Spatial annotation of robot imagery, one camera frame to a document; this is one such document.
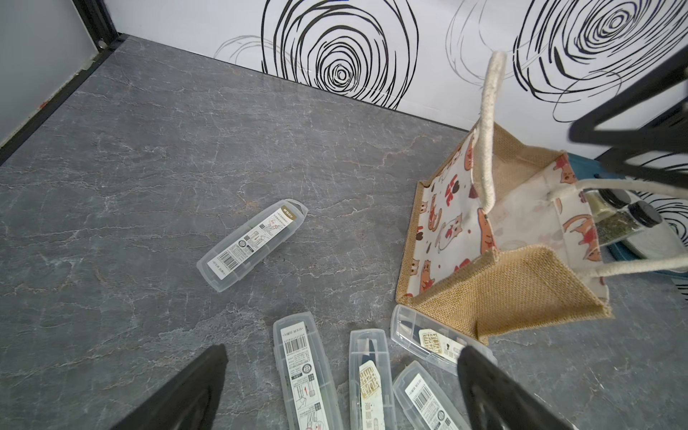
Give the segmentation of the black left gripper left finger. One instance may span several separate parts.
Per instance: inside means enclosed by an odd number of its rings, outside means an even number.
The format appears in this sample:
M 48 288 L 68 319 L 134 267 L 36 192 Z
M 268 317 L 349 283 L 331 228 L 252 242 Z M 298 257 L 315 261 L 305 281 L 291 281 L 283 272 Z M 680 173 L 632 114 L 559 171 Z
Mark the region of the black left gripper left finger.
M 224 345 L 209 347 L 114 428 L 211 429 L 227 363 Z

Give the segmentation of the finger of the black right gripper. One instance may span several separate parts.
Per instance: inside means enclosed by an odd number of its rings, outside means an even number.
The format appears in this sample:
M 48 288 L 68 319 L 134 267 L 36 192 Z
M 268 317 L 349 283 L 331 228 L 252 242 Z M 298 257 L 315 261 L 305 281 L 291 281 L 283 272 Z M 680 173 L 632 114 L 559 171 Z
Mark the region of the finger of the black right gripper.
M 687 188 L 686 136 L 603 136 L 598 157 L 610 172 L 665 186 Z
M 679 125 L 650 123 L 678 108 Z M 686 145 L 687 49 L 655 67 L 614 98 L 574 121 L 568 138 L 594 145 Z

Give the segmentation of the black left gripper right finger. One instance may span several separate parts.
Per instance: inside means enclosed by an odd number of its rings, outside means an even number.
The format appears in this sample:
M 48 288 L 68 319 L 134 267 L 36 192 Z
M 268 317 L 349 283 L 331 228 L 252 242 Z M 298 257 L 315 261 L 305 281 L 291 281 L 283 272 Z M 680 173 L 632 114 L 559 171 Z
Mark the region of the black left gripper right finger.
M 460 353 L 457 374 L 472 429 L 570 428 L 473 347 Z

